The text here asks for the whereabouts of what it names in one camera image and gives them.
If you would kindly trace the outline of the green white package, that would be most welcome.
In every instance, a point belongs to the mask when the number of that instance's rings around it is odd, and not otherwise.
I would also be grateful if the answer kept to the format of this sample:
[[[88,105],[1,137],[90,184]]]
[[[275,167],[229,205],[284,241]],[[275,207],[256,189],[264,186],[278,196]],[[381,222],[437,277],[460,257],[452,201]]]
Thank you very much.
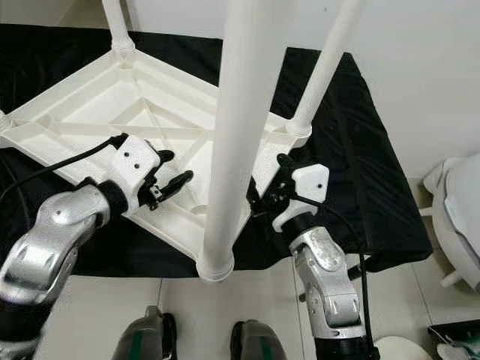
[[[480,350],[466,343],[438,343],[436,353],[441,360],[480,360]]]

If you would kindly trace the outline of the dark low box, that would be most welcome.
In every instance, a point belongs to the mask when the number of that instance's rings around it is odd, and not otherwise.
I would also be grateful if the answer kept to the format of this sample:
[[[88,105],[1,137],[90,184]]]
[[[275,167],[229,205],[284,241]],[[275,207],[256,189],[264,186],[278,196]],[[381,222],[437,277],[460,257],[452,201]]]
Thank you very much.
[[[430,325],[427,332],[438,344],[463,344],[480,350],[480,319]]]

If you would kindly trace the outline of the white plastic chair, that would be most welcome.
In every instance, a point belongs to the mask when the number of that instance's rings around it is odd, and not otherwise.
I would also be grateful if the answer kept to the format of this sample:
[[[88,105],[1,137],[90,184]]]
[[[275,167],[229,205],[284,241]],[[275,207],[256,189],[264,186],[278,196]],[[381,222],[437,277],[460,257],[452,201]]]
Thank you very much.
[[[463,281],[480,293],[480,153],[446,158],[422,184],[433,196],[422,216],[431,217],[436,240],[453,267],[441,285]]]

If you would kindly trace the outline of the black table cloth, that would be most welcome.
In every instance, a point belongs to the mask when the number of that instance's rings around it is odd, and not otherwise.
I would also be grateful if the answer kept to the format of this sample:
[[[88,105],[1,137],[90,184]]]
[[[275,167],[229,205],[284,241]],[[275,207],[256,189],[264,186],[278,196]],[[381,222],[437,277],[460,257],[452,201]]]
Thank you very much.
[[[222,40],[189,35],[134,33],[135,48],[218,85]],[[110,51],[105,28],[0,25],[0,106],[17,109],[39,93]],[[288,47],[271,112],[292,117],[319,50]],[[349,220],[367,241],[367,270],[377,273],[432,254],[428,231],[370,89],[349,52],[316,111],[308,144],[292,152],[297,161],[329,168],[326,205]],[[17,148],[0,150],[2,187],[41,170]],[[15,190],[1,205],[3,253],[27,230],[28,219],[54,194],[74,185],[48,172]],[[279,250],[269,222],[247,222],[234,244],[234,271],[264,270],[290,257]],[[73,273],[109,278],[196,278],[194,260],[130,220],[99,229],[79,251]]]

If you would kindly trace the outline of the white round stool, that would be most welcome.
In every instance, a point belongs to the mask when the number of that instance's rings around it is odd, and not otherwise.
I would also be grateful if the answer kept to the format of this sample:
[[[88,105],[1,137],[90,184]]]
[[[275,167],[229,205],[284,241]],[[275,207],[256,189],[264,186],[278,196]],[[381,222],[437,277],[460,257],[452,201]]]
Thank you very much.
[[[388,336],[375,340],[380,360],[433,360],[428,351],[414,340]]]

